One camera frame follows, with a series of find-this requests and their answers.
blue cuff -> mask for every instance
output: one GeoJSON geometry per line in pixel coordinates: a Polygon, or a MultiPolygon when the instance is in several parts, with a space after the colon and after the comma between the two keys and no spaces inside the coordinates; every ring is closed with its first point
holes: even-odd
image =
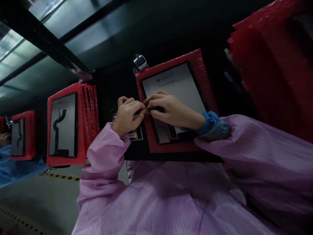
{"type": "Polygon", "coordinates": [[[195,130],[195,132],[198,133],[200,137],[209,135],[211,133],[215,133],[220,137],[225,136],[229,126],[227,122],[219,119],[218,115],[212,111],[204,112],[203,116],[206,119],[206,123],[199,129],[195,130]]]}

workstation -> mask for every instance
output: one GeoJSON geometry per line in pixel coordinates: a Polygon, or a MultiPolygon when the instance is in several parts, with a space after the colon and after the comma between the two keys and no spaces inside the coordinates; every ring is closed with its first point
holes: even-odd
{"type": "MultiPolygon", "coordinates": [[[[56,14],[60,14],[62,8],[66,7],[66,2],[57,9],[56,14]]],[[[225,49],[229,48],[227,40],[234,32],[232,25],[243,20],[254,10],[263,5],[265,6],[267,3],[269,1],[244,3],[240,9],[233,11],[231,9],[232,3],[229,2],[225,3],[227,7],[223,9],[224,14],[216,15],[213,12],[217,12],[217,9],[222,7],[222,4],[219,5],[218,2],[212,3],[214,7],[211,7],[205,1],[186,2],[184,6],[180,5],[181,9],[178,9],[180,13],[175,10],[178,3],[172,2],[169,7],[177,12],[164,15],[164,19],[155,19],[140,11],[136,7],[139,1],[110,1],[107,5],[103,4],[102,8],[99,3],[97,5],[99,10],[63,35],[59,43],[64,43],[73,53],[70,60],[74,59],[76,61],[77,59],[80,67],[83,69],[89,68],[87,74],[92,79],[83,79],[83,83],[96,86],[100,130],[107,122],[112,121],[112,110],[117,109],[119,97],[126,96],[141,100],[133,72],[136,66],[133,61],[137,53],[143,55],[149,68],[152,68],[200,49],[211,86],[209,93],[213,95],[213,103],[216,103],[216,111],[219,115],[243,114],[257,118],[257,109],[250,95],[241,84],[242,80],[238,70],[228,60],[225,49]],[[183,16],[183,12],[187,12],[187,8],[191,6],[194,10],[191,13],[188,12],[194,15],[189,17],[192,20],[187,21],[183,16]],[[103,38],[99,27],[103,27],[114,20],[115,26],[117,26],[116,17],[127,10],[130,11],[130,9],[134,11],[132,12],[133,15],[126,15],[125,17],[133,20],[133,22],[130,22],[131,27],[123,25],[119,32],[114,33],[111,31],[112,35],[109,38],[103,38]],[[145,17],[154,25],[153,32],[146,25],[148,20],[143,21],[145,17]],[[172,18],[172,21],[169,23],[165,20],[166,17],[172,18]],[[166,24],[170,24],[167,28],[164,27],[165,21],[166,24]]],[[[89,4],[95,6],[93,1],[90,1],[89,4]]],[[[142,8],[146,6],[147,9],[153,9],[153,4],[140,4],[142,8]]],[[[38,83],[36,83],[35,87],[25,92],[26,94],[22,92],[20,96],[21,98],[31,96],[30,102],[25,102],[23,105],[14,104],[14,102],[13,105],[2,103],[4,108],[1,110],[1,114],[3,116],[13,116],[24,111],[34,110],[36,114],[35,158],[45,158],[47,156],[48,140],[47,112],[49,112],[47,110],[47,98],[67,86],[75,84],[79,78],[68,73],[59,65],[56,67],[55,62],[50,57],[40,52],[26,64],[5,77],[1,81],[1,85],[5,87],[14,81],[25,80],[30,74],[38,74],[38,71],[50,71],[51,74],[44,72],[40,78],[37,77],[36,79],[45,80],[45,83],[51,84],[51,87],[48,89],[47,85],[43,84],[44,82],[40,82],[39,86],[41,87],[38,87],[38,83]]],[[[15,93],[19,92],[18,89],[13,88],[12,90],[15,93]]],[[[132,141],[130,148],[125,153],[126,160],[222,162],[218,156],[201,151],[177,153],[175,150],[169,150],[162,153],[152,152],[148,144],[147,129],[144,123],[141,124],[141,131],[142,140],[132,141]]]]}

worker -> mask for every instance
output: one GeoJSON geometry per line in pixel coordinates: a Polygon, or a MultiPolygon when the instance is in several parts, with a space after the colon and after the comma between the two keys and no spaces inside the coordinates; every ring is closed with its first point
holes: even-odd
{"type": "Polygon", "coordinates": [[[42,158],[26,161],[10,160],[10,134],[0,134],[0,188],[25,180],[35,175],[44,175],[49,170],[42,158]]]}
{"type": "Polygon", "coordinates": [[[121,97],[115,122],[88,149],[73,234],[312,234],[312,153],[313,144],[260,121],[202,115],[164,91],[144,103],[121,97]],[[127,133],[146,107],[157,106],[165,113],[151,110],[152,117],[200,132],[195,144],[228,170],[221,163],[139,161],[127,164],[130,184],[119,181],[127,133]]]}

gray floor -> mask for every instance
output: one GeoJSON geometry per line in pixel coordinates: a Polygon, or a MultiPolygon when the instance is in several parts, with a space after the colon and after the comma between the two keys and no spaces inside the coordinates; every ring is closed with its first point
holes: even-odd
{"type": "MultiPolygon", "coordinates": [[[[82,168],[83,165],[75,165],[56,169],[52,173],[80,178],[82,168]]],[[[118,178],[128,185],[125,164],[118,178]]],[[[0,189],[0,207],[7,208],[11,214],[24,217],[30,224],[40,227],[44,234],[67,235],[72,233],[78,216],[76,204],[78,195],[79,182],[77,181],[35,176],[0,189]]],[[[14,221],[6,224],[7,226],[14,224],[14,221]]],[[[32,234],[21,224],[12,232],[12,234],[32,234]]]]}

red anti-static bag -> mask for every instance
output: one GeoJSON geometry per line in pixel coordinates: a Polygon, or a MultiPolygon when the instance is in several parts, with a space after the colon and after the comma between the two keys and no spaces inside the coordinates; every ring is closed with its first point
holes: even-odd
{"type": "Polygon", "coordinates": [[[92,125],[92,118],[91,118],[91,109],[90,109],[90,105],[89,105],[89,101],[88,101],[88,96],[87,96],[87,84],[84,84],[82,86],[82,89],[83,89],[83,104],[85,106],[85,111],[86,111],[86,125],[84,125],[84,130],[86,131],[86,135],[89,140],[87,141],[89,143],[88,147],[90,146],[90,144],[92,143],[93,141],[93,138],[92,138],[92,128],[91,128],[91,125],[92,125]]]}
{"type": "MultiPolygon", "coordinates": [[[[194,76],[198,81],[199,87],[203,93],[204,99],[208,105],[210,111],[214,111],[218,113],[217,104],[215,102],[215,98],[212,92],[212,88],[210,85],[210,81],[208,75],[206,73],[206,69],[202,60],[201,50],[197,49],[193,52],[190,52],[186,55],[178,57],[176,59],[170,60],[163,64],[154,66],[149,69],[142,70],[140,73],[136,74],[137,87],[139,91],[139,97],[141,102],[144,101],[142,88],[140,84],[140,80],[145,79],[154,74],[160,73],[166,69],[179,65],[183,62],[189,61],[194,76]]],[[[157,143],[155,133],[152,128],[152,123],[150,117],[144,118],[144,124],[146,127],[149,148],[151,153],[169,153],[169,152],[191,152],[191,151],[202,151],[199,147],[197,147],[193,141],[183,142],[183,143],[175,143],[175,144],[165,144],[159,145],[157,143]]]]}
{"type": "Polygon", "coordinates": [[[98,100],[97,100],[96,86],[92,86],[91,87],[91,91],[92,91],[92,98],[93,98],[93,101],[94,101],[96,130],[97,130],[97,134],[99,134],[100,133],[100,125],[99,125],[99,116],[98,116],[98,100]]]}
{"type": "Polygon", "coordinates": [[[82,98],[82,82],[75,83],[53,96],[48,98],[48,146],[47,146],[47,165],[49,166],[62,166],[62,165],[78,165],[86,164],[86,151],[85,151],[85,136],[83,123],[85,114],[83,113],[84,101],[82,98]],[[52,100],[61,98],[66,95],[77,93],[77,157],[76,158],[63,158],[49,156],[49,142],[50,142],[50,125],[51,125],[51,108],[52,100]]]}
{"type": "Polygon", "coordinates": [[[12,117],[12,121],[25,118],[24,127],[24,156],[10,157],[13,161],[31,160],[36,155],[36,119],[34,110],[26,111],[24,113],[12,117]]]}
{"type": "Polygon", "coordinates": [[[313,143],[312,61],[288,25],[305,3],[274,1],[235,24],[229,44],[263,121],[313,143]]]}
{"type": "Polygon", "coordinates": [[[89,99],[90,99],[90,110],[91,110],[91,132],[92,132],[92,141],[96,138],[97,134],[97,127],[96,127],[96,117],[95,117],[95,105],[94,105],[94,99],[93,99],[93,93],[92,88],[90,85],[88,85],[88,92],[89,92],[89,99]]]}

